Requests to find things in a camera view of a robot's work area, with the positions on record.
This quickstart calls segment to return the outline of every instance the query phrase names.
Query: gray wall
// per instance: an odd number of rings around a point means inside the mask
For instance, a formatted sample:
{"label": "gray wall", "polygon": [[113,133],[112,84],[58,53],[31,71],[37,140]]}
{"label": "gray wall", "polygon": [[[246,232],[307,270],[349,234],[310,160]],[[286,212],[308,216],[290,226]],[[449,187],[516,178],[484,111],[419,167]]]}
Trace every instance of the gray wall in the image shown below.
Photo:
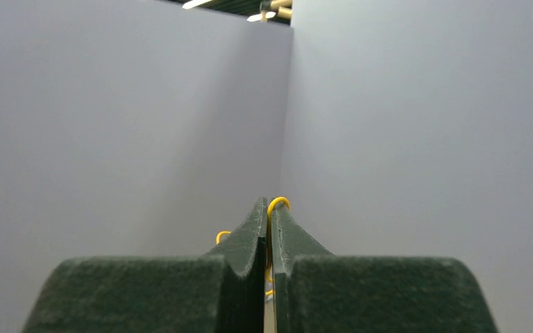
{"label": "gray wall", "polygon": [[338,254],[440,255],[533,332],[533,1],[296,0],[281,193]]}
{"label": "gray wall", "polygon": [[198,255],[274,196],[290,48],[159,1],[0,1],[0,333],[61,260]]}

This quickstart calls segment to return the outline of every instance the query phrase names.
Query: metal pipe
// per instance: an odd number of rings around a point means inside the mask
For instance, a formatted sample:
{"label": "metal pipe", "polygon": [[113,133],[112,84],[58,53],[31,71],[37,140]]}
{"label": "metal pipe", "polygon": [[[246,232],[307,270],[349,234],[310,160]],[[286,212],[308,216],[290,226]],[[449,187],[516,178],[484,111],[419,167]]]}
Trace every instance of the metal pipe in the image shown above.
{"label": "metal pipe", "polygon": [[279,11],[277,12],[277,16],[282,17],[284,19],[291,19],[291,14],[293,10],[286,8],[286,7],[279,7]]}
{"label": "metal pipe", "polygon": [[279,7],[290,7],[293,0],[273,0],[271,1],[271,9],[277,10]]}

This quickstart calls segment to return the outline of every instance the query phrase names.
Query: ceiling light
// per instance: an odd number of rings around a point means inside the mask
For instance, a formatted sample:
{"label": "ceiling light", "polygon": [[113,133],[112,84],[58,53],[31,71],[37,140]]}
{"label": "ceiling light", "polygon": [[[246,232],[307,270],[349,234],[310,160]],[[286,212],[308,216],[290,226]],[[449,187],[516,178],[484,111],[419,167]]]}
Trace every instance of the ceiling light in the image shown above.
{"label": "ceiling light", "polygon": [[[256,15],[252,15],[248,18],[248,21],[249,22],[256,22],[256,21],[260,21],[260,18],[262,17],[262,14],[256,14]],[[266,18],[267,19],[272,19],[273,17],[275,17],[275,12],[266,12]]]}
{"label": "ceiling light", "polygon": [[197,7],[199,5],[203,5],[206,2],[210,2],[211,0],[191,0],[183,5],[184,9],[191,9],[193,7]]}

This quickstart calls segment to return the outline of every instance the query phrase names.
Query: ceiling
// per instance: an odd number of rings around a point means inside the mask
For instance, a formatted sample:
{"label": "ceiling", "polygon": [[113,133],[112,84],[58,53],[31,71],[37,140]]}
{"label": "ceiling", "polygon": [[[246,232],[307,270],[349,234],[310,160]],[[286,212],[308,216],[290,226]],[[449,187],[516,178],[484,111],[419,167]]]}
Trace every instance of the ceiling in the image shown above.
{"label": "ceiling", "polygon": [[[176,3],[185,3],[189,0],[163,0]],[[217,10],[219,12],[229,12],[230,14],[236,14],[241,16],[251,16],[259,13],[261,0],[211,0],[198,8],[207,8],[211,10]],[[274,17],[269,21],[280,22],[289,24],[288,19],[281,17]]]}

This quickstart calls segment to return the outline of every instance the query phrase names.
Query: gray surface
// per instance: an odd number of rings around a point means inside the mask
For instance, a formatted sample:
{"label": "gray surface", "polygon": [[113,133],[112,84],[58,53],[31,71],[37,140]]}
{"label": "gray surface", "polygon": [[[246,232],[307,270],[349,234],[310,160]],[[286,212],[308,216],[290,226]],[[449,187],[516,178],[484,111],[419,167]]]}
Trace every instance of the gray surface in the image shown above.
{"label": "gray surface", "polygon": [[296,0],[292,25],[296,221],[336,254],[462,259],[533,332],[533,1]]}
{"label": "gray surface", "polygon": [[0,332],[65,258],[200,255],[275,196],[290,46],[169,3],[0,1]]}

